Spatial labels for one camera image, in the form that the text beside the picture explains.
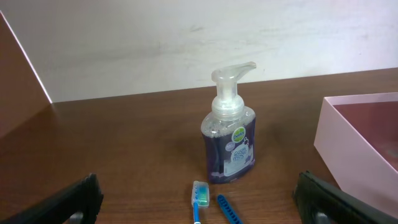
soap label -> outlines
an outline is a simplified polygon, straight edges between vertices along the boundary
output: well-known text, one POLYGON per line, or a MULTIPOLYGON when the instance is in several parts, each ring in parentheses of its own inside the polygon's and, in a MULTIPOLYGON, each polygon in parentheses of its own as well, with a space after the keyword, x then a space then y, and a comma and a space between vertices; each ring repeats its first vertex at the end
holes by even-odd
POLYGON ((232 142, 239 143, 232 151, 231 158, 224 160, 224 176, 231 176, 252 162, 253 146, 249 145, 249 139, 246 137, 246 129, 239 127, 235 129, 231 136, 232 142))
POLYGON ((224 136, 209 138, 203 135, 211 183, 230 182, 253 167, 255 122, 253 119, 224 136))
POLYGON ((246 129, 244 127, 236 128, 231 137, 232 142, 235 143, 241 142, 245 135, 246 135, 246 129))

blue plastic comb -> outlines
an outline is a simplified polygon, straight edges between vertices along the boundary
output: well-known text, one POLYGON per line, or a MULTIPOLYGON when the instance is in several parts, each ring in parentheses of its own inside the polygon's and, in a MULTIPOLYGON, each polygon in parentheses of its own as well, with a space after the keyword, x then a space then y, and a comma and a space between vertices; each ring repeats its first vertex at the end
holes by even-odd
POLYGON ((228 203, 224 195, 217 196, 217 202, 220 205, 224 215, 231 224, 243 224, 241 219, 237 216, 231 205, 228 203))

toothbrush head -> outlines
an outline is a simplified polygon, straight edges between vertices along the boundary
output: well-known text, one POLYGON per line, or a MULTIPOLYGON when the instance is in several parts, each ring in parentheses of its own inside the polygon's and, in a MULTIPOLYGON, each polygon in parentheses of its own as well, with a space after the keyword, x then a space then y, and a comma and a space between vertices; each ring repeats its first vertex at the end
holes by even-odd
POLYGON ((206 182, 194 181, 192 187, 192 206, 196 202, 198 208, 207 208, 210 203, 209 185, 206 182))

white wall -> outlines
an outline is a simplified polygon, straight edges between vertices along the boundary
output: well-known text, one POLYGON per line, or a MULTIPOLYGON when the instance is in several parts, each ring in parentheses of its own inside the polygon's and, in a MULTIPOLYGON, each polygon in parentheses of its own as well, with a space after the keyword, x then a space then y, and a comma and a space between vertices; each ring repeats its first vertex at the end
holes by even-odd
POLYGON ((396 0, 2 0, 53 101, 398 67, 396 0))

toothbrush handle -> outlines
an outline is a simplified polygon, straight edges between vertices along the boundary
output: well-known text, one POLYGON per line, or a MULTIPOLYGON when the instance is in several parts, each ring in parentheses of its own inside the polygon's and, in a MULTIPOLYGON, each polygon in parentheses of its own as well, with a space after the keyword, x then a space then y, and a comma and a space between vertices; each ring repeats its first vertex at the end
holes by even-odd
POLYGON ((198 203, 193 203, 193 224, 200 224, 198 203))

